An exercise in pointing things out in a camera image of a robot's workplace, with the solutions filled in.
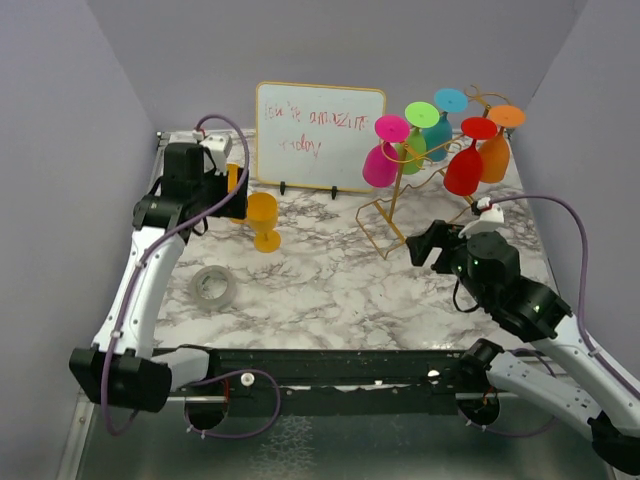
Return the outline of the yellow wine glass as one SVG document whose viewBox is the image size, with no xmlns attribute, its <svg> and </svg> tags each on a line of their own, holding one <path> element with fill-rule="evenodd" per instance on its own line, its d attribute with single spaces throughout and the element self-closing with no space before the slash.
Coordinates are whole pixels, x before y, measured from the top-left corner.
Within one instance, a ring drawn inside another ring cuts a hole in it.
<svg viewBox="0 0 640 480">
<path fill-rule="evenodd" d="M 275 230 L 278 221 L 276 198 L 266 192 L 252 193 L 248 197 L 246 224 L 254 231 L 254 246 L 261 253 L 272 253 L 281 244 Z"/>
<path fill-rule="evenodd" d="M 234 190 L 234 188 L 237 186 L 238 184 L 238 178 L 239 178 L 239 165 L 235 164 L 235 163 L 227 163 L 227 172 L 228 172 L 228 179 L 227 179 L 227 190 L 228 193 L 231 193 L 232 190 Z M 245 219 L 231 219 L 232 223 L 235 224 L 244 224 L 245 223 Z"/>
</svg>

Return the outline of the gold wire glass rack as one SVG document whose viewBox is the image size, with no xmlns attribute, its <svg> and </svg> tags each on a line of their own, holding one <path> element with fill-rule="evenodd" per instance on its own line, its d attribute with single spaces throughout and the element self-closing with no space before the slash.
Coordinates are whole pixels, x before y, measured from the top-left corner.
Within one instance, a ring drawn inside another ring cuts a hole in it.
<svg viewBox="0 0 640 480">
<path fill-rule="evenodd" d="M 478 189 L 484 185 L 480 181 L 474 194 L 467 197 L 454 195 L 446 190 L 443 180 L 453 157 L 469 147 L 472 140 L 461 131 L 461 123 L 469 117 L 485 117 L 492 107 L 513 105 L 511 100 L 498 92 L 484 92 L 471 85 L 463 90 L 468 98 L 468 106 L 461 113 L 449 113 L 453 128 L 453 138 L 446 145 L 448 155 L 441 162 L 433 162 L 426 157 L 422 169 L 413 175 L 402 173 L 402 161 L 394 182 L 381 188 L 382 196 L 361 205 L 355 213 L 355 222 L 366 235 L 377 254 L 386 259 L 401 248 L 410 235 L 410 230 L 424 212 L 433 212 L 444 201 L 452 204 L 456 217 L 462 217 L 475 200 Z"/>
</svg>

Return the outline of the red wine glass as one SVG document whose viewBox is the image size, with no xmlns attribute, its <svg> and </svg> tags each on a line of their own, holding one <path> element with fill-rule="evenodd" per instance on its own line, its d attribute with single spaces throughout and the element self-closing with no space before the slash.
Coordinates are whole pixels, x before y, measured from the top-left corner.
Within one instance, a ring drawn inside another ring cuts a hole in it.
<svg viewBox="0 0 640 480">
<path fill-rule="evenodd" d="M 443 180 L 447 191 L 467 197 L 474 194 L 479 186 L 483 164 L 476 143 L 494 137 L 497 125 L 485 117 L 469 117 L 462 121 L 461 131 L 469 137 L 471 145 L 458 152 L 450 161 Z"/>
</svg>

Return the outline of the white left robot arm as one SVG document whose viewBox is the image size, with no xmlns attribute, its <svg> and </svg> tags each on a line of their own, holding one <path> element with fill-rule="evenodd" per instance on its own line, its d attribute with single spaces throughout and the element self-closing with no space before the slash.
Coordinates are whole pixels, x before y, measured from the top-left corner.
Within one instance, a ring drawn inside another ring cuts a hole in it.
<svg viewBox="0 0 640 480">
<path fill-rule="evenodd" d="M 133 210 L 127 265 L 107 318 L 90 347 L 73 350 L 69 367 L 96 404 L 158 412 L 169 394 L 185 385 L 206 395 L 221 371 L 202 347 L 154 352 L 154 333 L 171 273 L 197 223 L 210 217 L 241 219 L 248 180 L 230 174 L 228 135 L 172 142 L 163 171 Z"/>
</svg>

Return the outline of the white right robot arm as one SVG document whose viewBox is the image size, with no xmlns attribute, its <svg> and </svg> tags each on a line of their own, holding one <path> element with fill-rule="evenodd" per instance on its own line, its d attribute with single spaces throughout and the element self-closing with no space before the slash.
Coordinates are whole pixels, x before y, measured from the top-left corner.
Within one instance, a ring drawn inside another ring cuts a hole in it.
<svg viewBox="0 0 640 480">
<path fill-rule="evenodd" d="M 490 384 L 518 395 L 572 426 L 609 465 L 638 475 L 639 400 L 632 393 L 638 380 L 581 335 L 577 316 L 552 289 L 521 274 L 515 247 L 496 231 L 469 236 L 462 226 L 442 220 L 406 244 L 415 266 L 440 249 L 433 271 L 455 275 L 501 328 L 544 353 L 575 382 L 565 384 L 480 339 L 459 367 L 467 389 Z"/>
</svg>

